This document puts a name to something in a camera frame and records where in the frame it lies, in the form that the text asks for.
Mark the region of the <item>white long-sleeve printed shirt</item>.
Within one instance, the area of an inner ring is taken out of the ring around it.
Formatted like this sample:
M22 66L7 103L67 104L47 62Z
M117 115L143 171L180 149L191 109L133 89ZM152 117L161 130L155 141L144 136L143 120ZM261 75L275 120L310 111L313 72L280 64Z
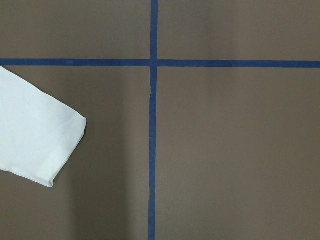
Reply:
M0 69L0 169L51 188L85 134L87 119Z

